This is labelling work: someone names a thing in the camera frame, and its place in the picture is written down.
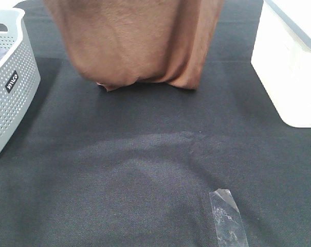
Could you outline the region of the brown microfibre towel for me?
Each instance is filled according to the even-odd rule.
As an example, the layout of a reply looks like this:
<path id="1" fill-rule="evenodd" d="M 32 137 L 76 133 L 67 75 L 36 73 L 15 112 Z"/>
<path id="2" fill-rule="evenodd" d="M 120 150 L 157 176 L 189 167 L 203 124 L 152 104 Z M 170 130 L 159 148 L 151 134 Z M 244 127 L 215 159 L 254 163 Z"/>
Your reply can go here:
<path id="1" fill-rule="evenodd" d="M 198 88 L 223 1 L 45 1 L 68 57 L 108 91 Z"/>

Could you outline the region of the black table cloth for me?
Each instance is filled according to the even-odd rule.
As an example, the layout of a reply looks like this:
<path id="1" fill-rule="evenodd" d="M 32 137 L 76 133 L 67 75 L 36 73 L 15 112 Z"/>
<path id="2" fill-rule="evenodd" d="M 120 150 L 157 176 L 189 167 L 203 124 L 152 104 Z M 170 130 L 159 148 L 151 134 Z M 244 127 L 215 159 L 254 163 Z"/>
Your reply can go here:
<path id="1" fill-rule="evenodd" d="M 41 82 L 0 154 L 0 246 L 217 246 L 229 189 L 250 246 L 311 246 L 311 129 L 286 125 L 250 58 L 262 1 L 225 1 L 200 87 L 84 80 L 25 1 Z"/>

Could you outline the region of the clear adhesive tape strip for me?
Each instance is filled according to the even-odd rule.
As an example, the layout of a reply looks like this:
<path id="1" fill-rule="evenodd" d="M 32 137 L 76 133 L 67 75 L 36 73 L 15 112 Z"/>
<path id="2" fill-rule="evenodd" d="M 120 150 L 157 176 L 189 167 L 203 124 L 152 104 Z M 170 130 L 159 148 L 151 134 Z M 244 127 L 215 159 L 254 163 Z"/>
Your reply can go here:
<path id="1" fill-rule="evenodd" d="M 209 193 L 218 245 L 248 247 L 240 211 L 228 189 Z"/>

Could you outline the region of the white plastic basket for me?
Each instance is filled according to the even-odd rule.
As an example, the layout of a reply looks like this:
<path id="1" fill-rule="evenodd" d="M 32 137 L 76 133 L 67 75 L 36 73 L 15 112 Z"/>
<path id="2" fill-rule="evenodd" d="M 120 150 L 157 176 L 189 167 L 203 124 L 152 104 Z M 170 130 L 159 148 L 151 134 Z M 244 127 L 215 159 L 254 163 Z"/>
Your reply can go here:
<path id="1" fill-rule="evenodd" d="M 264 1 L 251 64 L 281 119 L 311 128 L 311 1 Z"/>

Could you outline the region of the grey perforated laundry basket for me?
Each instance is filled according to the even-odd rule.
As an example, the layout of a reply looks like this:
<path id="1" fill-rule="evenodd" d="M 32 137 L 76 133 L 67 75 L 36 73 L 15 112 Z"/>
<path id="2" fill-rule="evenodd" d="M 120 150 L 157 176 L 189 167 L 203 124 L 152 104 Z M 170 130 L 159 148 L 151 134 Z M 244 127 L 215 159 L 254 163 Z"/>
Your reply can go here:
<path id="1" fill-rule="evenodd" d="M 27 112 L 41 78 L 20 8 L 0 9 L 0 153 Z"/>

